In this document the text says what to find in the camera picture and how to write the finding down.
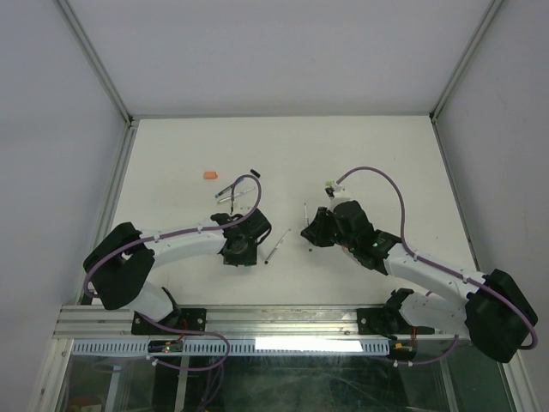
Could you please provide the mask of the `white green end pen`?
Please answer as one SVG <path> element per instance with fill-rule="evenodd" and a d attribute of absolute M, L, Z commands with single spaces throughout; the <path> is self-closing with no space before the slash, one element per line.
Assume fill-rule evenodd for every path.
<path fill-rule="evenodd" d="M 304 217 L 305 217 L 305 226 L 309 226 L 309 218 L 307 213 L 307 206 L 306 203 L 304 203 Z"/>

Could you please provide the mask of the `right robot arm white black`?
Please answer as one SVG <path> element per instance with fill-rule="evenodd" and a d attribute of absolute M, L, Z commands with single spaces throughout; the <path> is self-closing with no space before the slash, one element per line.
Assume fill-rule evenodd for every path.
<path fill-rule="evenodd" d="M 466 272 L 413 255 L 399 237 L 374 228 L 356 201 L 319 208 L 301 235 L 317 247 L 342 247 L 368 270 L 426 289 L 426 294 L 411 288 L 391 293 L 382 319 L 374 322 L 385 336 L 409 326 L 432 328 L 467 338 L 484 355 L 507 363 L 538 322 L 508 273 Z"/>

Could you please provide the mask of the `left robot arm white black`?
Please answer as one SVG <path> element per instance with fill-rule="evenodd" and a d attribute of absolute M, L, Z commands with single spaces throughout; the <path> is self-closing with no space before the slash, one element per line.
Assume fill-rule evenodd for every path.
<path fill-rule="evenodd" d="M 248 215 L 217 213 L 195 226 L 171 232 L 138 230 L 132 223 L 117 225 L 85 258 L 87 292 L 108 310 L 127 308 L 149 319 L 161 333 L 177 329 L 179 305 L 165 287 L 148 281 L 153 270 L 198 256 L 219 255 L 222 263 L 257 264 L 257 248 L 272 225 L 259 209 Z"/>

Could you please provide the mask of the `white black end pen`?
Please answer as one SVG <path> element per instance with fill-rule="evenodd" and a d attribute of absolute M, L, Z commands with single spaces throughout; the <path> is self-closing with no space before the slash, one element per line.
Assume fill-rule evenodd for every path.
<path fill-rule="evenodd" d="M 269 262 L 271 261 L 271 259 L 273 258 L 274 254 L 280 249 L 281 245 L 283 244 L 283 242 L 286 240 L 287 236 L 289 235 L 289 233 L 292 231 L 291 228 L 288 228 L 284 234 L 281 236 L 281 238 L 278 240 L 278 242 L 275 244 L 275 246 L 273 247 L 273 249 L 270 251 L 270 253 L 267 255 L 267 257 L 264 259 L 264 264 L 267 265 L 269 264 Z"/>

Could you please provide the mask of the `silver green tip pen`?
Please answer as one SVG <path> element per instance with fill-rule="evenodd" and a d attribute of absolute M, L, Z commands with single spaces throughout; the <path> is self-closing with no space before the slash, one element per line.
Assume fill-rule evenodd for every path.
<path fill-rule="evenodd" d="M 223 203 L 228 203 L 230 202 L 232 199 L 236 199 L 236 198 L 239 198 L 239 197 L 242 197 L 248 193 L 251 193 L 255 190 L 255 188 L 250 188 L 250 189 L 247 189 L 247 190 L 244 190 L 244 191 L 238 191 L 238 192 L 235 192 L 233 195 L 228 195 L 226 197 L 220 197 L 218 198 L 218 200 L 216 201 L 217 204 L 223 204 Z"/>

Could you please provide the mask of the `dark blue barrel pen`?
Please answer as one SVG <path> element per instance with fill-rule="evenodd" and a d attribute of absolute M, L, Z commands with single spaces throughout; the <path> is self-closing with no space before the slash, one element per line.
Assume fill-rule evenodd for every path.
<path fill-rule="evenodd" d="M 235 180 L 234 182 L 232 182 L 229 186 L 225 187 L 224 189 L 222 189 L 221 191 L 217 192 L 215 195 L 214 195 L 214 198 L 219 198 L 221 197 L 222 195 L 224 195 L 225 193 L 227 193 L 228 191 L 232 190 L 238 183 L 240 183 L 242 179 L 237 179 Z"/>

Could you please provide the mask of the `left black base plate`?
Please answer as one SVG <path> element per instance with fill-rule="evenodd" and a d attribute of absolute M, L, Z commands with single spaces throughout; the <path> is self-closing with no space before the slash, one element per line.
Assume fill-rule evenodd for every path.
<path fill-rule="evenodd" d="M 155 326 L 142 315 L 134 313 L 131 334 L 135 336 L 180 335 L 182 330 L 205 331 L 206 308 L 180 307 L 166 318 L 158 320 Z"/>

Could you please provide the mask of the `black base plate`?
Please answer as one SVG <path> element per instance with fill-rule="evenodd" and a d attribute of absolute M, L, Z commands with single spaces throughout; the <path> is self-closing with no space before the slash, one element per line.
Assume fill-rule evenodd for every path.
<path fill-rule="evenodd" d="M 206 308 L 180 307 L 166 318 L 158 320 L 155 326 L 142 315 L 134 313 L 131 334 L 135 336 L 180 335 L 182 330 L 205 331 Z"/>
<path fill-rule="evenodd" d="M 387 312 L 383 308 L 358 308 L 356 314 L 358 333 L 361 336 L 379 335 L 389 337 L 392 334 Z"/>

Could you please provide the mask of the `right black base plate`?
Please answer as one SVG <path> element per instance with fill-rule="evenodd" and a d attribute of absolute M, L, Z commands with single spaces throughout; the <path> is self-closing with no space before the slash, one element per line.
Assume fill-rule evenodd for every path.
<path fill-rule="evenodd" d="M 383 308 L 358 308 L 356 314 L 358 333 L 361 336 L 379 335 L 389 337 L 392 334 L 387 312 Z"/>

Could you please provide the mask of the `aluminium mounting rail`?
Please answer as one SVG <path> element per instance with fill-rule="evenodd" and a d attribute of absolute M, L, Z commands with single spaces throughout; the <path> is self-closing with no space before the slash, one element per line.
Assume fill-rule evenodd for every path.
<path fill-rule="evenodd" d="M 374 306 L 187 306 L 207 309 L 205 331 L 227 338 L 254 336 L 357 336 L 358 308 Z M 55 338 L 137 338 L 131 334 L 134 313 L 102 306 L 63 306 Z"/>

